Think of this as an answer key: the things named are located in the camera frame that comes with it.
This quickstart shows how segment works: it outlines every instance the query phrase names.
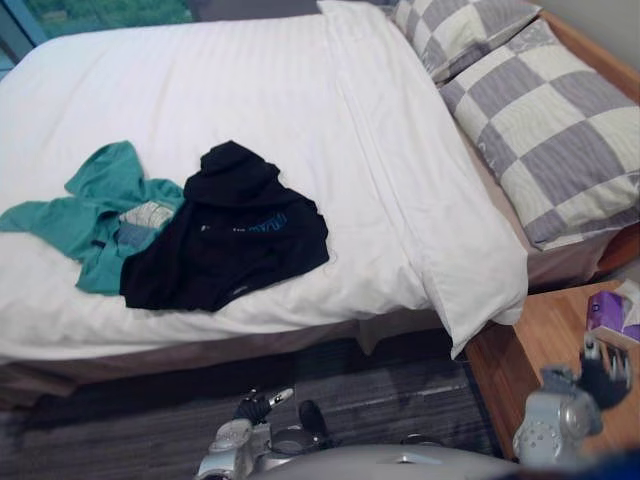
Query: pillow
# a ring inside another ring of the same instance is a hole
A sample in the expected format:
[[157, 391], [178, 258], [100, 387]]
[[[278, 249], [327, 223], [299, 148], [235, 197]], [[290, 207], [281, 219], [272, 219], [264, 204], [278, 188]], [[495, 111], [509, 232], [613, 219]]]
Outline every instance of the pillow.
[[522, 0], [400, 0], [392, 15], [434, 82], [507, 42], [540, 7]]
[[440, 89], [531, 243], [638, 221], [640, 109], [538, 20]]

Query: black hoodie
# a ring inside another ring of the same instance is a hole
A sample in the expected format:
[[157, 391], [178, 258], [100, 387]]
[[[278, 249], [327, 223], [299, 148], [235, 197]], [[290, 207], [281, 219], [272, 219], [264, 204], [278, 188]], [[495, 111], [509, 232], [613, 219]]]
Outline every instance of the black hoodie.
[[126, 259], [120, 294], [128, 307], [215, 311], [329, 259], [315, 203], [283, 187], [275, 165], [227, 142], [200, 168], [171, 223]]

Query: purple tissue box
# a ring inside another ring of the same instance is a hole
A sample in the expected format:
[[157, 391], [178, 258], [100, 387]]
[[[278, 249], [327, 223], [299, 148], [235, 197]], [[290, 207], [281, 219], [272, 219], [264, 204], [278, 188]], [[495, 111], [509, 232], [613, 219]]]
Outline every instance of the purple tissue box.
[[589, 297], [587, 330], [593, 330], [596, 337], [620, 347], [640, 343], [640, 325], [624, 326], [624, 303], [624, 297], [613, 292], [598, 292]]

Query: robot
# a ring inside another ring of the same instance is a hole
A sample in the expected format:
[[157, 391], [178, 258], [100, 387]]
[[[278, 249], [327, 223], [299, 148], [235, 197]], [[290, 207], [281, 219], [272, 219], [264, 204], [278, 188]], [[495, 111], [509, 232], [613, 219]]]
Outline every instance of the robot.
[[519, 464], [425, 441], [339, 447], [311, 400], [299, 406], [300, 425], [272, 432], [267, 415], [294, 392], [267, 399], [252, 390], [218, 429], [194, 480], [490, 480], [522, 467], [578, 471], [594, 461], [580, 455], [582, 442], [602, 431], [601, 411], [622, 401], [632, 378], [626, 352], [600, 346], [590, 334], [580, 359], [580, 376], [563, 365], [543, 369], [543, 385], [527, 398], [513, 439]]

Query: white bed sheet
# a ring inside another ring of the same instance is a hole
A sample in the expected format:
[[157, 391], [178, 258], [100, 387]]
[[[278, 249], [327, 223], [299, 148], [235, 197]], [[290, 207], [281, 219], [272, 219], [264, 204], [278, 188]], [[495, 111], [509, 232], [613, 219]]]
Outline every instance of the white bed sheet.
[[215, 314], [125, 308], [74, 283], [79, 265], [0, 234], [0, 359], [91, 358], [435, 308], [452, 355], [513, 322], [526, 254], [493, 207], [411, 48], [368, 4], [323, 15], [82, 34], [0, 82], [0, 211], [63, 196], [100, 146], [128, 139], [145, 172], [183, 184], [233, 139], [313, 199], [330, 261]]

